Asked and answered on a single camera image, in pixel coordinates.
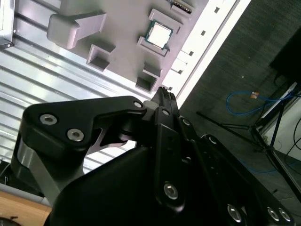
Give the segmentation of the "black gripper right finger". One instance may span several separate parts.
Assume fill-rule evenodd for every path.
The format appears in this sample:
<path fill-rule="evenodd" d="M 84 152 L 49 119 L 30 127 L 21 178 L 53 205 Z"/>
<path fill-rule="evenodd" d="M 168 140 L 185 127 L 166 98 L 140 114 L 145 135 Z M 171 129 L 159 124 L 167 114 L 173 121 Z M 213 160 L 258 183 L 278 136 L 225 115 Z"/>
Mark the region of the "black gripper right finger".
<path fill-rule="evenodd" d="M 176 128 L 191 162 L 191 176 L 204 191 L 201 214 L 207 226 L 294 226 L 292 214 L 249 170 L 211 135 L 199 137 L 192 124 L 180 116 L 176 98 L 164 97 L 176 117 Z"/>

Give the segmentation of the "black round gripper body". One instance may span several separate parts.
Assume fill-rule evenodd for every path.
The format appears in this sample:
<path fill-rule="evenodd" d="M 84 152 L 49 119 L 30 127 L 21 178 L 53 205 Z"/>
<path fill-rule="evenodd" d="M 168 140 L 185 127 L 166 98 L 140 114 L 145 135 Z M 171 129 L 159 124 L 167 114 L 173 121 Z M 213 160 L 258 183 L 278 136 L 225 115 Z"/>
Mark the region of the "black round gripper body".
<path fill-rule="evenodd" d="M 199 169 L 179 150 L 139 147 L 67 185 L 49 226 L 223 226 Z"/>

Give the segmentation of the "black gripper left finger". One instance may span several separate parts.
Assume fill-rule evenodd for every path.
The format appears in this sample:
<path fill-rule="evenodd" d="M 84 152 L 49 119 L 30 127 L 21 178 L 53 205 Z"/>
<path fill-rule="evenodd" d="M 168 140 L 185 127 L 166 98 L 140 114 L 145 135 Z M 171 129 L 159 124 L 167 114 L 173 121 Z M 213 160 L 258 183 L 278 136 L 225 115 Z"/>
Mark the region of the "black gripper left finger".
<path fill-rule="evenodd" d="M 180 151 L 165 88 L 149 102 L 132 96 L 31 105 L 23 113 L 13 169 L 54 206 L 71 182 L 139 147 Z"/>

